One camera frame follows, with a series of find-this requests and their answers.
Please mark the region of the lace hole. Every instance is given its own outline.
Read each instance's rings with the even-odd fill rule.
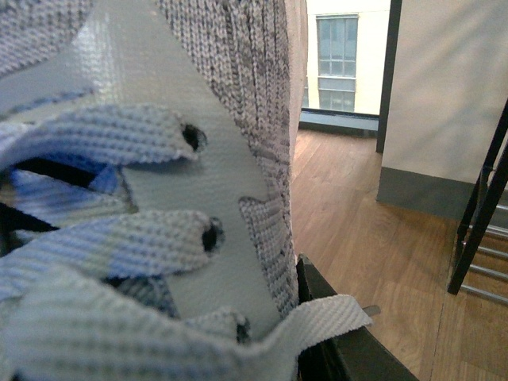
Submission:
[[[213,252],[220,248],[224,239],[225,235],[222,229],[222,223],[218,218],[212,217],[210,219],[210,228],[202,234],[205,252]]]
[[[183,139],[195,152],[202,151],[207,143],[206,135],[203,131],[193,125],[185,125],[182,131]]]

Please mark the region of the wooden floor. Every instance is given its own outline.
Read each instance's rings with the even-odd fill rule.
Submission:
[[[297,252],[338,293],[381,307],[372,333],[421,381],[507,381],[508,307],[447,294],[456,222],[377,203],[380,167],[373,139],[298,133]],[[491,288],[508,294],[505,283]]]

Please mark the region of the white shoelace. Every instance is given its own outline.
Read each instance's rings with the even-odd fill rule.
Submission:
[[[238,344],[231,339],[248,324],[227,306],[186,321],[160,312],[170,296],[157,296],[164,285],[146,279],[206,271],[214,247],[203,235],[211,230],[218,244],[221,232],[199,211],[137,213],[116,180],[119,166],[195,160],[185,128],[150,105],[0,124],[0,169],[56,152],[104,165],[87,189],[15,170],[14,190],[0,190],[11,206],[61,227],[0,258],[2,381],[14,369],[28,379],[289,379],[303,349],[371,322],[342,295],[305,303],[262,341]],[[51,203],[55,197],[65,202]],[[111,200],[118,209],[108,209]],[[141,281],[124,284],[126,297],[98,282],[104,279]]]

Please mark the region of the shoe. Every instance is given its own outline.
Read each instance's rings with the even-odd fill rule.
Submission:
[[[0,2],[0,379],[294,377],[282,1]]]

